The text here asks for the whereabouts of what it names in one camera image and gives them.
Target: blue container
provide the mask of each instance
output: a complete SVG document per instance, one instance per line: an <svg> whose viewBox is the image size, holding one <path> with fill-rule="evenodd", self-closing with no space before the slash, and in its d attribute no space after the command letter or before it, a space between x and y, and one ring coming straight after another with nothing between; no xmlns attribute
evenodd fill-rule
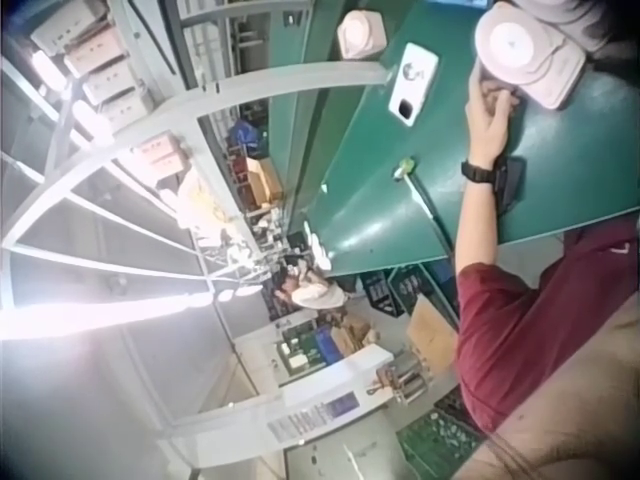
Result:
<svg viewBox="0 0 640 480"><path fill-rule="evenodd" d="M331 327L329 325L318 328L315 335L318 350L320 350L320 355L322 355L327 365L337 363L344 358L340 350L338 350L336 342L331 338Z"/></svg>

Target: white charging pad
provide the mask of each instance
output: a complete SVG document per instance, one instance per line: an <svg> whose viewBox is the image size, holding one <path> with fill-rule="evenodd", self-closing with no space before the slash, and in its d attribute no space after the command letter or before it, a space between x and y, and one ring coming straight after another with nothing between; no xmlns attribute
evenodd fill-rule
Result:
<svg viewBox="0 0 640 480"><path fill-rule="evenodd" d="M514 0L514 3L571 37L587 52L607 42L610 25L606 6L595 0Z"/></svg>
<svg viewBox="0 0 640 480"><path fill-rule="evenodd" d="M422 110L438 68L438 57L414 43L407 43L391 92L389 111L408 127Z"/></svg>
<svg viewBox="0 0 640 480"><path fill-rule="evenodd" d="M549 109L560 107L586 61L584 51L564 34L502 2L478 22L475 44L493 76Z"/></svg>

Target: white box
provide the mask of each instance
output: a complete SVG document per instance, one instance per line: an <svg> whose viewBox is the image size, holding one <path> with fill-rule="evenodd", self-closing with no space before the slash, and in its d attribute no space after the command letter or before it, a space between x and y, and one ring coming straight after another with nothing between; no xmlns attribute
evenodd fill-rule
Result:
<svg viewBox="0 0 640 480"><path fill-rule="evenodd" d="M179 150L176 138L170 133L163 133L134 148L133 153L139 161L151 164Z"/></svg>
<svg viewBox="0 0 640 480"><path fill-rule="evenodd" d="M358 60L387 47L382 15L370 10L352 10L338 26L338 43L345 60Z"/></svg>
<svg viewBox="0 0 640 480"><path fill-rule="evenodd" d="M135 87L138 79L128 60L122 60L104 70L92 73L82 86L93 105L99 105L117 93Z"/></svg>
<svg viewBox="0 0 640 480"><path fill-rule="evenodd" d="M117 30L109 27L71 50L65 55L64 63L80 78L125 53Z"/></svg>
<svg viewBox="0 0 640 480"><path fill-rule="evenodd" d="M437 69L436 54L407 43L389 100L389 111L406 126L412 127L418 118Z"/></svg>
<svg viewBox="0 0 640 480"><path fill-rule="evenodd" d="M153 101L146 89L127 93L112 102L105 103L100 111L113 133L122 130L136 120L146 117L153 111Z"/></svg>
<svg viewBox="0 0 640 480"><path fill-rule="evenodd" d="M62 53L64 47L86 32L105 13L106 5L98 0L71 0L36 28L31 39L52 57Z"/></svg>
<svg viewBox="0 0 640 480"><path fill-rule="evenodd" d="M181 151L178 151L155 160L149 166L153 170L156 180L160 181L184 170L185 157Z"/></svg>

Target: pink box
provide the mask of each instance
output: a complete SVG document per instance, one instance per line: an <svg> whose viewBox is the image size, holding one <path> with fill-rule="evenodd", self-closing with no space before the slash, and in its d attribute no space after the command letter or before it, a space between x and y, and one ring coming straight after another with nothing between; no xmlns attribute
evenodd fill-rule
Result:
<svg viewBox="0 0 640 480"><path fill-rule="evenodd" d="M146 143L133 149L133 153L144 163L153 163L156 160L180 151L176 138L170 133L164 133L154 137Z"/></svg>

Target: black wristwatch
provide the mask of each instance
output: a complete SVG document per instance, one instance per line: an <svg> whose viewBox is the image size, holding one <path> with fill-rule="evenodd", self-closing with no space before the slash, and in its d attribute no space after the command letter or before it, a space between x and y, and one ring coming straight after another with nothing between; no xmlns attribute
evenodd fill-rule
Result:
<svg viewBox="0 0 640 480"><path fill-rule="evenodd" d="M495 170L486 170L482 167L476 167L475 165L471 165L468 160L462 162L460 170L462 171L462 175L464 175L470 182L495 184Z"/></svg>

